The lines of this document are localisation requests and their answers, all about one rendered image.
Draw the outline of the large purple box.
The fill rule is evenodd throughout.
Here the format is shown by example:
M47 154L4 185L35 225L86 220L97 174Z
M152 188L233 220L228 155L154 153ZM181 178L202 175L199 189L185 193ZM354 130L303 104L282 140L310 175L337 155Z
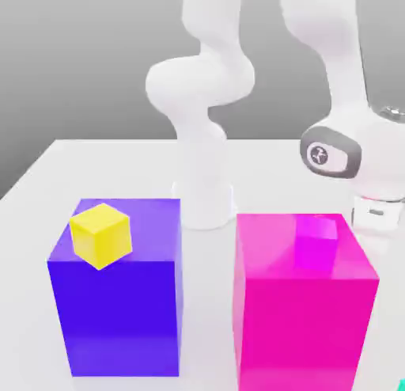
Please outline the large purple box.
M184 310L179 199L106 199L133 251L98 271L65 228L47 268L75 377L176 377Z

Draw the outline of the large magenta box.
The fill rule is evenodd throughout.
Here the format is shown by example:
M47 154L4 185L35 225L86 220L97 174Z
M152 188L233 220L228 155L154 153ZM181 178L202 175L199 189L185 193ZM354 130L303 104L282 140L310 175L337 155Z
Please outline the large magenta box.
M239 214L233 277L238 391L352 391L378 275L340 214L330 271L295 265L297 214Z

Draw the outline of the small magenta cube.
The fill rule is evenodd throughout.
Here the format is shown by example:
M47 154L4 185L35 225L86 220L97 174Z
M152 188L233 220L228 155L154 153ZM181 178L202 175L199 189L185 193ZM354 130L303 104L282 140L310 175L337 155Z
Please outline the small magenta cube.
M317 214L296 215L294 257L297 267L330 271L338 243L335 220Z

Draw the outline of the small yellow cube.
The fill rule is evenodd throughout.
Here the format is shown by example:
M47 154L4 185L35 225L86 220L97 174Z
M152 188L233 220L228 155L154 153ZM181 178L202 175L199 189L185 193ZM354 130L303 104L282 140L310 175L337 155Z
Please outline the small yellow cube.
M133 250L130 217L101 203L69 220L74 253L100 271Z

